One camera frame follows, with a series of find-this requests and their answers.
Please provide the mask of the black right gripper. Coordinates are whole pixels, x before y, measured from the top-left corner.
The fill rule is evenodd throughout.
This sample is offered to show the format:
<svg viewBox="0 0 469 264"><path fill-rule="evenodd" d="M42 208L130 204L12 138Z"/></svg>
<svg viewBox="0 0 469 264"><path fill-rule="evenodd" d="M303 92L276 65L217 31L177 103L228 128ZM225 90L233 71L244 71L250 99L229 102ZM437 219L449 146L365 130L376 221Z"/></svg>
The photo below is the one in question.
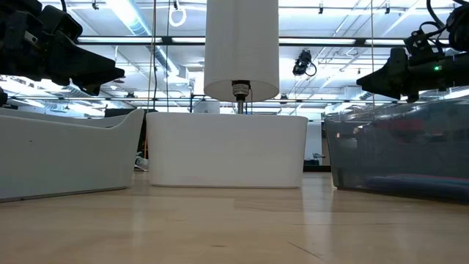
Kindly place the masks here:
<svg viewBox="0 0 469 264"><path fill-rule="evenodd" d="M383 67L356 81L363 91L399 100L407 97L408 103L419 99L419 92L436 89L445 91L452 87L469 86L469 38L450 33L450 47L458 53L446 55L439 41L437 51L432 50L429 35L419 29L405 39L409 59L403 48L392 48L388 68Z"/></svg>

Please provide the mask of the dark grey translucent bin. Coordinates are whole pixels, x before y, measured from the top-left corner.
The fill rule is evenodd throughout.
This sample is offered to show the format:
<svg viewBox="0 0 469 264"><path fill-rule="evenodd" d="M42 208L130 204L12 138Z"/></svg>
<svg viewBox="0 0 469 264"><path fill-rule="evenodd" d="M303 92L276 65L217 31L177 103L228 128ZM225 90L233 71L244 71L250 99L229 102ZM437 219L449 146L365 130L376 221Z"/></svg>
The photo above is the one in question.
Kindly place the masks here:
<svg viewBox="0 0 469 264"><path fill-rule="evenodd" d="M325 119L333 184L469 204L469 193L383 191L367 188L374 176L469 181L469 96L376 108Z"/></svg>

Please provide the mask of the white object on floor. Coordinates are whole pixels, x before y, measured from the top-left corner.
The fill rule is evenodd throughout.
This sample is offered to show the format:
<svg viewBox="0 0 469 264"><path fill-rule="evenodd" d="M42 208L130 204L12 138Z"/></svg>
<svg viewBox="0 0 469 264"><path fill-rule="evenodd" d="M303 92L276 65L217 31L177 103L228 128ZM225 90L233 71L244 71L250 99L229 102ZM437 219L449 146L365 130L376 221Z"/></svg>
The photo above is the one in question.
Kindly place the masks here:
<svg viewBox="0 0 469 264"><path fill-rule="evenodd" d="M142 172L149 171L149 160L143 157L143 152L136 153L134 169Z"/></svg>

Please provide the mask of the black background monitor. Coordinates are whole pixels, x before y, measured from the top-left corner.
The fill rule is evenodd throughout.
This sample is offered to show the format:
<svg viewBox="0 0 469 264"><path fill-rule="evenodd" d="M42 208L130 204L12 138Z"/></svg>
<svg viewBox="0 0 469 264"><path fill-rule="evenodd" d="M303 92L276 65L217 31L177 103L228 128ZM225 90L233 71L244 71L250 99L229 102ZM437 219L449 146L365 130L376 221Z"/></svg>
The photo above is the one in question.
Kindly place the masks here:
<svg viewBox="0 0 469 264"><path fill-rule="evenodd" d="M106 109L105 110L105 118L125 116L125 115L131 113L132 111L133 111L133 109Z"/></svg>

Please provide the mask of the light grey translucent bin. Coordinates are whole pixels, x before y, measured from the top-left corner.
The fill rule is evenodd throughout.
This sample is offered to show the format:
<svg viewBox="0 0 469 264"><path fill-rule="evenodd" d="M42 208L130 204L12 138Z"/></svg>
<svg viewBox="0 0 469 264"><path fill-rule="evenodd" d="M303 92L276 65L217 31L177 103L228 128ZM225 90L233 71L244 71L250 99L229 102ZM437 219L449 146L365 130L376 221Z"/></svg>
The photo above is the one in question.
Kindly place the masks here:
<svg viewBox="0 0 469 264"><path fill-rule="evenodd" d="M129 187L143 119L0 109L0 202Z"/></svg>

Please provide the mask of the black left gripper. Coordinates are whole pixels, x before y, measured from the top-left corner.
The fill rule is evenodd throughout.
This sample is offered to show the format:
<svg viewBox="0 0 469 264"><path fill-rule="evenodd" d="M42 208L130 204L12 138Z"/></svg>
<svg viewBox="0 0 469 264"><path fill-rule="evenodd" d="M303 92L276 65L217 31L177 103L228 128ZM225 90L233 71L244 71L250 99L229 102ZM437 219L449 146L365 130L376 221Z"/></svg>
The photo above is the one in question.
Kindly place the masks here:
<svg viewBox="0 0 469 264"><path fill-rule="evenodd" d="M125 71L113 59L78 47L83 27L67 13L42 4L0 4L0 74L57 84L70 81L82 92L98 96L103 84Z"/></svg>

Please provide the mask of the ceiling light strip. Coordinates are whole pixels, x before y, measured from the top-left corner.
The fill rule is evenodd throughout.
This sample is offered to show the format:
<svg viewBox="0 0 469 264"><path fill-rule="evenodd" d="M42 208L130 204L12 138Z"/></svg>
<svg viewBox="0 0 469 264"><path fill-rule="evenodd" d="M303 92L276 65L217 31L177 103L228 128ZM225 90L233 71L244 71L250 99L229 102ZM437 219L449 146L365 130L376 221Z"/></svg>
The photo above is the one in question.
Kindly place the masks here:
<svg viewBox="0 0 469 264"><path fill-rule="evenodd" d="M204 45L205 37L145 37L145 36L85 36L79 37L81 45Z"/></svg>
<svg viewBox="0 0 469 264"><path fill-rule="evenodd" d="M280 46L304 47L353 47L353 48L392 48L405 47L402 39L386 38L343 38L343 37L280 37Z"/></svg>

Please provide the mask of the white plastic bin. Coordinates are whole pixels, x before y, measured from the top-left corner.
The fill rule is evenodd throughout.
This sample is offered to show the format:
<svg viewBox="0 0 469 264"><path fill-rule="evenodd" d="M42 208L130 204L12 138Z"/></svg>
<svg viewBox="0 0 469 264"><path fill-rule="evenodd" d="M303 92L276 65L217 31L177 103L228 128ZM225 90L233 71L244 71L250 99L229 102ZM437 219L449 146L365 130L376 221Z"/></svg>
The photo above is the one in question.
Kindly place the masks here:
<svg viewBox="0 0 469 264"><path fill-rule="evenodd" d="M307 123L298 116L150 113L150 182L166 187L299 188Z"/></svg>

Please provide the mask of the thin vertical pole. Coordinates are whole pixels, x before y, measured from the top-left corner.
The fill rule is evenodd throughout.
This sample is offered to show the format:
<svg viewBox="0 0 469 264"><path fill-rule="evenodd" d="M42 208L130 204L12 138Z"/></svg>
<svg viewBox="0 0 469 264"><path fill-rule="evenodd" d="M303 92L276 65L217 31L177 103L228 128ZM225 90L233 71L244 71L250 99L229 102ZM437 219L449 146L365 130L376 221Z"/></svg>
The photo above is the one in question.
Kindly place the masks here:
<svg viewBox="0 0 469 264"><path fill-rule="evenodd" d="M370 26L371 26L371 58L372 58L372 73L374 70L374 0L370 0ZM372 109L375 109L375 94L372 93Z"/></svg>

